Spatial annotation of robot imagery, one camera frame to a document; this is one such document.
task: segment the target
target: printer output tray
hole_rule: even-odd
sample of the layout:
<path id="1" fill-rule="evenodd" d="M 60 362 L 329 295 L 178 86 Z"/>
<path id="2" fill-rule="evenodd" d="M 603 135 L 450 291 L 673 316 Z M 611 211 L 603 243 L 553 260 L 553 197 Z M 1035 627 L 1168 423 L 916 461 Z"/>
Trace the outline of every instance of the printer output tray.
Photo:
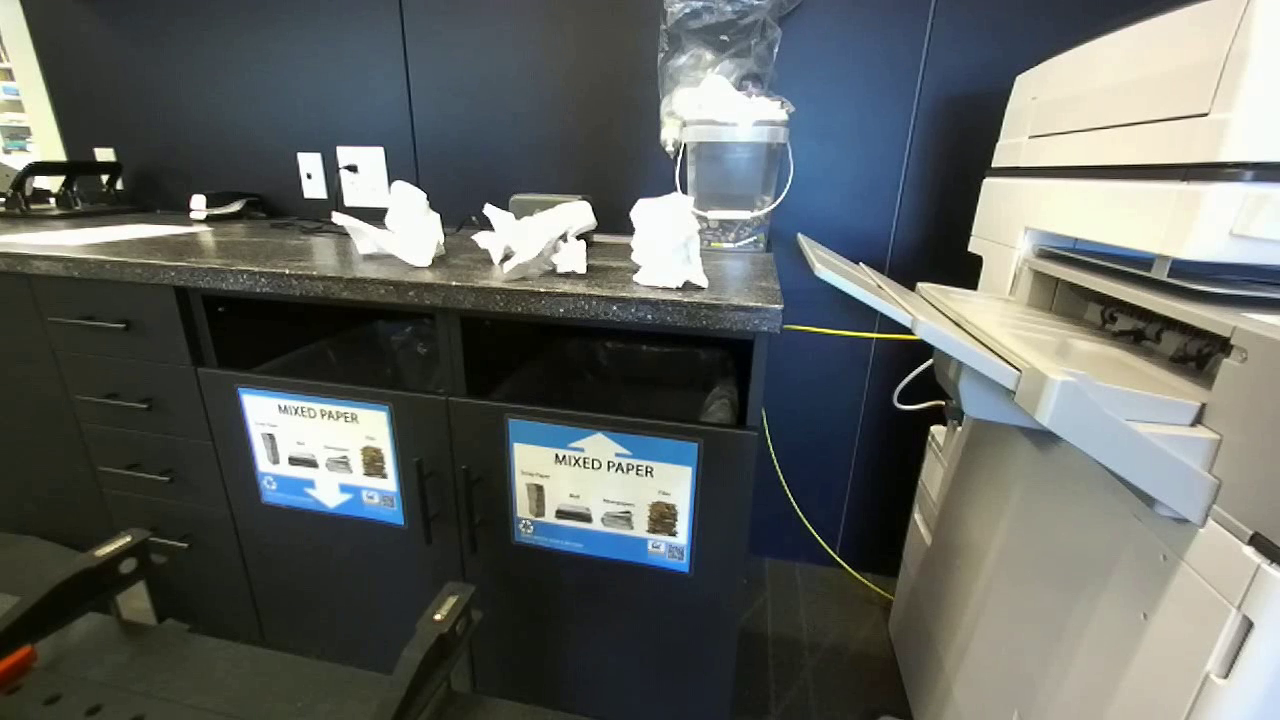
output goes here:
<path id="1" fill-rule="evenodd" d="M 1203 526 L 1215 501 L 1215 431 L 1198 423 L 1203 390 L 1129 351 L 1096 327 L 946 283 L 918 291 L 801 238 L 809 267 L 842 295 L 910 327 L 938 356 L 1168 513 Z"/>

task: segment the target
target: yellow cable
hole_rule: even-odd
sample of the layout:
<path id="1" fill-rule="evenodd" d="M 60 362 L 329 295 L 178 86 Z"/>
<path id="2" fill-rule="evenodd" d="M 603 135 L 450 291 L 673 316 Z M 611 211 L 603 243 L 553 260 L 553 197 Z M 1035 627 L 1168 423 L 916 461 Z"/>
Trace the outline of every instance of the yellow cable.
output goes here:
<path id="1" fill-rule="evenodd" d="M 854 327 L 822 327 L 822 323 L 784 323 L 801 337 L 842 337 L 842 341 L 870 341 L 870 344 L 918 344 L 910 333 L 854 333 Z"/>
<path id="2" fill-rule="evenodd" d="M 880 598 L 882 605 L 892 605 L 892 594 L 887 594 L 887 588 L 870 583 L 865 573 L 854 573 L 850 566 L 842 566 L 842 556 L 813 529 L 813 522 L 802 518 L 802 508 L 801 508 L 801 501 L 796 501 L 796 494 L 793 494 L 793 483 L 789 483 L 784 464 L 776 461 L 776 443 L 773 443 L 773 430 L 767 430 L 767 412 L 764 412 L 764 410 L 761 410 L 761 422 L 764 422 L 764 450 L 767 450 L 767 461 L 773 461 L 773 475 L 776 475 L 776 483 L 784 487 L 784 497 L 789 497 L 796 522 L 802 526 L 802 532 L 809 532 L 809 536 L 816 541 L 816 547 L 822 547 L 822 552 L 832 556 L 832 566 L 840 566 L 854 583 L 865 583 L 870 598 Z"/>

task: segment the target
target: printer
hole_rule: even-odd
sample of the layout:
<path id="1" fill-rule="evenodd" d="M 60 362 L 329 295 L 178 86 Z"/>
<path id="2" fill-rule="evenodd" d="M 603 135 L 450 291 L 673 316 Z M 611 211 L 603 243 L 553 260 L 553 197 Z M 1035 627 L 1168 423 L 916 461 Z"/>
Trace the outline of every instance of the printer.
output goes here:
<path id="1" fill-rule="evenodd" d="M 916 720 L 1280 712 L 1280 0 L 1028 67 L 979 287 L 820 280 L 936 349 L 892 646 Z"/>

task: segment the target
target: floor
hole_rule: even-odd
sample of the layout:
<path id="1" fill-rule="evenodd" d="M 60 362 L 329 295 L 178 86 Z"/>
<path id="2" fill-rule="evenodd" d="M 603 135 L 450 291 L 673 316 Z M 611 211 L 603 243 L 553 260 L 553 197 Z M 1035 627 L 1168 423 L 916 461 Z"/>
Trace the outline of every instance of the floor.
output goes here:
<path id="1" fill-rule="evenodd" d="M 908 720 L 887 605 L 836 567 L 767 560 L 741 641 L 737 717 Z"/>

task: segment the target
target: blue sign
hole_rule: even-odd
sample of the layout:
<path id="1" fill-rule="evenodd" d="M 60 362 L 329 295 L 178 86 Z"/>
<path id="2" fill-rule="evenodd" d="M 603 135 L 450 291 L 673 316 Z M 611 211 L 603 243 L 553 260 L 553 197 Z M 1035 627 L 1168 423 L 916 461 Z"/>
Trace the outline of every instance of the blue sign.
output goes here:
<path id="1" fill-rule="evenodd" d="M 241 390 L 241 412 L 262 503 L 405 529 L 387 405 Z"/>
<path id="2" fill-rule="evenodd" d="M 513 536 L 572 556 L 693 567 L 700 443 L 506 422 Z"/>

